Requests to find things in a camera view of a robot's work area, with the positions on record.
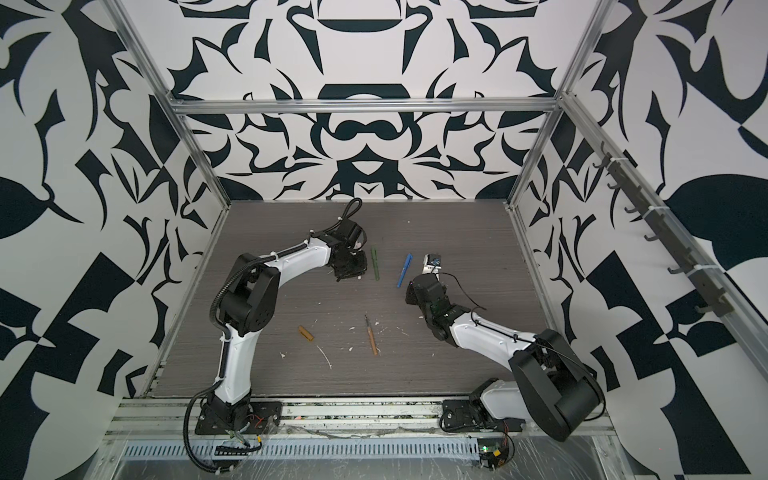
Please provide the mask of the dark green pen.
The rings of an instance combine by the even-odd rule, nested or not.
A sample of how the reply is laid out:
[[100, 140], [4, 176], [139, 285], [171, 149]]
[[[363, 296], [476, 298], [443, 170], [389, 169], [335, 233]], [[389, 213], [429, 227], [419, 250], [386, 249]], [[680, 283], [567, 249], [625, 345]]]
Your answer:
[[380, 281], [380, 268], [379, 268], [378, 253], [377, 253], [377, 249], [375, 247], [371, 247], [370, 255], [371, 255], [371, 262], [372, 262], [372, 266], [373, 266], [375, 281]]

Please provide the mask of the blue pen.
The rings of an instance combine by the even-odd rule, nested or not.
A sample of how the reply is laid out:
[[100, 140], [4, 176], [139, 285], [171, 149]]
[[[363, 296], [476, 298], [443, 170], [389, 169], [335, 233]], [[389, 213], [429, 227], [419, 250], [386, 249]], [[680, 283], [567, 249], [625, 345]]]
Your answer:
[[410, 265], [412, 263], [412, 260], [413, 260], [412, 253], [408, 253], [406, 255], [406, 257], [405, 257], [402, 269], [400, 271], [400, 274], [399, 274], [399, 277], [398, 277], [398, 281], [397, 281], [397, 284], [396, 284], [396, 288], [399, 289], [399, 288], [402, 287], [402, 285], [403, 285], [403, 283], [405, 281], [405, 277], [406, 277], [406, 274], [408, 272], [408, 269], [409, 269], [409, 267], [410, 267]]

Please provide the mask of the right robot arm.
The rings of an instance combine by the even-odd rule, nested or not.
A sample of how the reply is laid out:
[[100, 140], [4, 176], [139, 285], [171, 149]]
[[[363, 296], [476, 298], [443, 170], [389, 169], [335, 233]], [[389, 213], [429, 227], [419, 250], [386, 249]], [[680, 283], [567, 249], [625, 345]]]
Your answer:
[[437, 340], [480, 354], [513, 375], [511, 382], [491, 378], [463, 407], [447, 408], [442, 430], [498, 430], [506, 421], [531, 422], [563, 442], [605, 404], [602, 387], [557, 331], [533, 334], [491, 322], [475, 308], [452, 302], [434, 273], [409, 283], [406, 303], [419, 308]]

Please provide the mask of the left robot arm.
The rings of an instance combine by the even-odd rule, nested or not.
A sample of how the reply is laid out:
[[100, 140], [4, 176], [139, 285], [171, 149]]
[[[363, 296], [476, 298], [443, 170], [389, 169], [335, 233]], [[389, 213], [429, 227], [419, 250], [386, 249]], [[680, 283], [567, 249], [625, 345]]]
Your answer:
[[250, 454], [262, 448], [261, 443], [252, 445], [242, 436], [255, 417], [251, 371], [258, 339], [272, 320], [279, 290], [287, 282], [321, 267], [332, 269], [337, 281], [366, 272], [363, 247], [367, 236], [352, 220], [362, 205], [360, 198], [350, 200], [333, 225], [310, 231], [295, 246], [261, 256], [246, 253], [235, 261], [209, 309], [210, 323], [222, 333], [217, 376], [212, 386], [192, 396], [182, 422], [185, 453], [199, 470], [221, 475], [233, 468], [206, 463], [194, 452], [189, 422], [197, 404], [205, 420], [240, 443], [238, 447], [225, 445], [222, 452]]

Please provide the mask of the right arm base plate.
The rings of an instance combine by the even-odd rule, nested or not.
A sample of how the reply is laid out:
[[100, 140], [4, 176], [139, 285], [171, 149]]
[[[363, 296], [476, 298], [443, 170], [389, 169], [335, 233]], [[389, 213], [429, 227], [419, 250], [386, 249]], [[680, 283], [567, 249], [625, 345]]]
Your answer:
[[479, 400], [444, 400], [439, 427], [447, 433], [522, 432], [526, 421], [496, 419]]

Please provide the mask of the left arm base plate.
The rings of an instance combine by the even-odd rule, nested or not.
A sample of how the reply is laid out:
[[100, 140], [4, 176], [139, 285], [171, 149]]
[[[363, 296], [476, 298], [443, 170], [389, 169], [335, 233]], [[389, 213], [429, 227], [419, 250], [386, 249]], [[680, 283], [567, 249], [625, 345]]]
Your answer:
[[247, 407], [239, 406], [233, 420], [227, 423], [219, 414], [222, 407], [204, 403], [194, 433], [200, 436], [224, 435], [237, 431], [244, 435], [265, 434], [281, 423], [283, 404], [279, 401], [251, 401]]

